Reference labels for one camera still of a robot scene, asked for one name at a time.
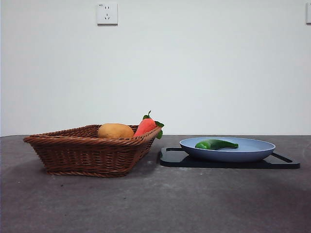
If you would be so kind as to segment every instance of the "yellow potato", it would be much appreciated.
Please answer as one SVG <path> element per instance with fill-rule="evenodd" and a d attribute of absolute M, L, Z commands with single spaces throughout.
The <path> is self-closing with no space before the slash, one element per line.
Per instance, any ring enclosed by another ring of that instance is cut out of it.
<path fill-rule="evenodd" d="M 101 138 L 130 138 L 133 135 L 131 127 L 118 123 L 106 123 L 98 129 L 98 137 Z"/>

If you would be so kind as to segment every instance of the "green chili pepper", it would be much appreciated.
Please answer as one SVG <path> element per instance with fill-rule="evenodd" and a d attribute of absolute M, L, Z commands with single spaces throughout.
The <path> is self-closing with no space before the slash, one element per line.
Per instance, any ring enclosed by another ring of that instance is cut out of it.
<path fill-rule="evenodd" d="M 238 148 L 239 145 L 219 139 L 207 139 L 197 143 L 195 147 L 206 150 L 219 150 L 223 148 Z"/>

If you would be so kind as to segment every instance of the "black tray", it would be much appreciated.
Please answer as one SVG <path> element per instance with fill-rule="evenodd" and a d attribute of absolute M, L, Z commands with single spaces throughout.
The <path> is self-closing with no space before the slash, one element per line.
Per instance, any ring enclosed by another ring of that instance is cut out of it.
<path fill-rule="evenodd" d="M 256 169 L 295 169 L 300 163 L 275 151 L 267 158 L 251 163 L 225 163 L 197 159 L 189 156 L 182 148 L 165 147 L 160 152 L 160 164 L 173 167 L 213 167 L 213 168 L 256 168 Z"/>

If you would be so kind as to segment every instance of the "brown wicker basket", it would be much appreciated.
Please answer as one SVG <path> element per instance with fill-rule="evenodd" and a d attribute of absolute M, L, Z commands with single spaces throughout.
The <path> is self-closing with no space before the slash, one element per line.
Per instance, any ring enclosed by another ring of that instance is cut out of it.
<path fill-rule="evenodd" d="M 121 177 L 149 152 L 161 131 L 156 127 L 138 137 L 98 138 L 101 125 L 34 134 L 24 138 L 38 154 L 48 174 Z M 138 125 L 130 125 L 136 131 Z"/>

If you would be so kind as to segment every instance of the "wall socket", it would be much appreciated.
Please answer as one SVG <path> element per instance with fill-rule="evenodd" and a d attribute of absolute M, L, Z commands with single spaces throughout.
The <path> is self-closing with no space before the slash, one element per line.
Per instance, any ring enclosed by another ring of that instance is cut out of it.
<path fill-rule="evenodd" d="M 97 4 L 97 25 L 117 25 L 118 4 L 105 2 Z"/>

